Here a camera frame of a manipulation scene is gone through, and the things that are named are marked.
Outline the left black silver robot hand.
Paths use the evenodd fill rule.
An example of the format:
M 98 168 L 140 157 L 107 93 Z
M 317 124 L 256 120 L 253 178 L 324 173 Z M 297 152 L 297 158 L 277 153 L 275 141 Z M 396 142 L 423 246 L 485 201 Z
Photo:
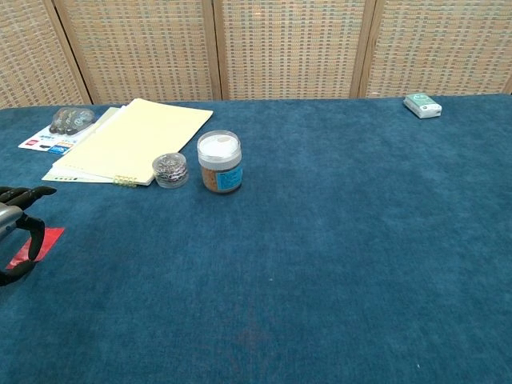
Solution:
M 35 188 L 1 186 L 1 240 L 20 229 L 30 233 L 28 259 L 16 265 L 10 271 L 1 271 L 1 286 L 16 282 L 32 271 L 37 265 L 36 257 L 42 248 L 46 224 L 40 218 L 26 214 L 25 210 L 43 196 L 55 194 L 51 186 Z

